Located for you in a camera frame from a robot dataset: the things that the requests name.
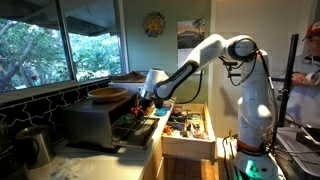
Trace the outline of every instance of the wooden bowl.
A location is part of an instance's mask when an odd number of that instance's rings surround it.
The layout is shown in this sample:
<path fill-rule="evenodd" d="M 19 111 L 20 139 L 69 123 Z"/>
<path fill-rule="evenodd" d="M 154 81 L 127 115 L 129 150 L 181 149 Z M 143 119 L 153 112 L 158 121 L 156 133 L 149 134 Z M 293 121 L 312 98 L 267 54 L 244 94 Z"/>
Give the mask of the wooden bowl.
<path fill-rule="evenodd" d="M 128 94 L 128 89 L 124 87 L 106 87 L 88 92 L 93 103 L 110 103 L 124 99 Z"/>

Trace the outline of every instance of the wall decoration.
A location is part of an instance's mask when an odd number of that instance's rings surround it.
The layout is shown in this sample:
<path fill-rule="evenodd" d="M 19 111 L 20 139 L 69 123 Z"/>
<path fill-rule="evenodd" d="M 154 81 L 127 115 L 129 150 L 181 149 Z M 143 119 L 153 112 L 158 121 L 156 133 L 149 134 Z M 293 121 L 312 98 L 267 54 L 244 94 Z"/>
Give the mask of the wall decoration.
<path fill-rule="evenodd" d="M 148 13 L 143 20 L 144 33 L 149 37 L 160 36 L 165 29 L 165 19 L 160 12 Z"/>
<path fill-rule="evenodd" d="M 204 40 L 205 20 L 178 22 L 178 68 L 183 65 L 190 52 Z"/>

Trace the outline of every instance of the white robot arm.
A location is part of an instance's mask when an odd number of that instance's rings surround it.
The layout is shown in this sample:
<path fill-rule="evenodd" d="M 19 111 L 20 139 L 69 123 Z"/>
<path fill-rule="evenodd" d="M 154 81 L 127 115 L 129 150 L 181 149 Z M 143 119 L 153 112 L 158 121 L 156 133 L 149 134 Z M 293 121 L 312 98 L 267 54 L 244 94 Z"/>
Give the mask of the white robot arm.
<path fill-rule="evenodd" d="M 272 124 L 268 96 L 268 83 L 271 85 L 267 69 L 268 58 L 266 52 L 259 50 L 250 36 L 240 35 L 228 40 L 218 34 L 209 36 L 170 77 L 160 69 L 151 69 L 141 91 L 140 105 L 153 101 L 160 108 L 162 102 L 170 99 L 182 82 L 218 57 L 245 62 L 241 72 L 238 153 L 234 165 L 250 178 L 275 179 L 277 167 L 265 155 L 265 147 L 261 146 L 262 136 Z"/>

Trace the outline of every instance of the kitchen counter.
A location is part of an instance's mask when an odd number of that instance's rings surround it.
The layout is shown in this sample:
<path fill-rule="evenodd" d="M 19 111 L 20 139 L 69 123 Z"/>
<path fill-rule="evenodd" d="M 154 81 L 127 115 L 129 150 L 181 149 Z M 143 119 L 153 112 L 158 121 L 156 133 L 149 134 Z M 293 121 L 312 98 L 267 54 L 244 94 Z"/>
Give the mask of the kitchen counter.
<path fill-rule="evenodd" d="M 117 153 L 103 153 L 86 149 L 67 147 L 67 140 L 55 147 L 56 156 L 49 163 L 29 170 L 32 180 L 45 179 L 95 179 L 134 180 L 142 179 L 156 145 L 160 142 L 162 130 L 170 116 L 158 117 L 154 112 L 150 117 L 160 118 L 146 150 L 121 147 Z"/>

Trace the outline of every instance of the person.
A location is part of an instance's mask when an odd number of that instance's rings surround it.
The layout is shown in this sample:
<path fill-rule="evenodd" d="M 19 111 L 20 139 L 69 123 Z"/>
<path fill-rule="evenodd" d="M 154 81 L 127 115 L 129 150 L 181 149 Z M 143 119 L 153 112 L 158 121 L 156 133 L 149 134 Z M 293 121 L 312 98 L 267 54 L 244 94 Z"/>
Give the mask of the person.
<path fill-rule="evenodd" d="M 286 118 L 320 128 L 320 19 L 309 26 L 303 41 L 308 54 L 295 58 Z"/>

